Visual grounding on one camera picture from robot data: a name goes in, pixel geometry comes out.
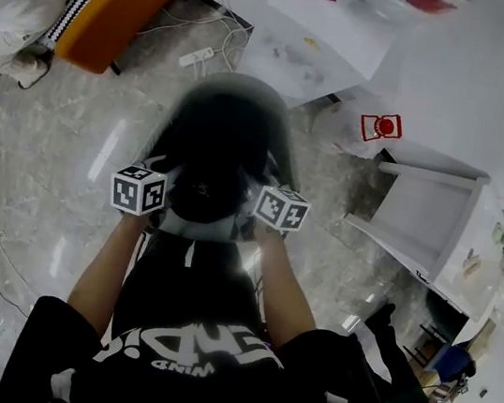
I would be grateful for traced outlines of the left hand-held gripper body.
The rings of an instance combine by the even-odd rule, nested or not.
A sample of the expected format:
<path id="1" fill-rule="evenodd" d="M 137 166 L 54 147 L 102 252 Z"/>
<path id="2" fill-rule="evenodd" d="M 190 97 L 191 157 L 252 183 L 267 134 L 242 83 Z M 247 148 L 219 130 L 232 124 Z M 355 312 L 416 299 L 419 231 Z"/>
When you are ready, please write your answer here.
<path id="1" fill-rule="evenodd" d="M 148 216 L 166 208 L 168 193 L 180 166 L 168 168 L 165 158 L 150 157 L 111 175 L 110 203 L 123 214 Z"/>

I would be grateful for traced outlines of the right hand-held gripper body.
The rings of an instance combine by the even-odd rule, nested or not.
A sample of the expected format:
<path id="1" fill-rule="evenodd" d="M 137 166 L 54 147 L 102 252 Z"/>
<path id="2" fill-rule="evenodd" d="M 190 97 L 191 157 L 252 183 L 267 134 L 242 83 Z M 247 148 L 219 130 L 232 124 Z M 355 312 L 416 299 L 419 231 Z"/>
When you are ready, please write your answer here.
<path id="1" fill-rule="evenodd" d="M 255 184 L 248 188 L 247 195 L 240 218 L 259 220 L 282 233 L 299 231 L 311 209 L 310 202 L 291 189 Z"/>

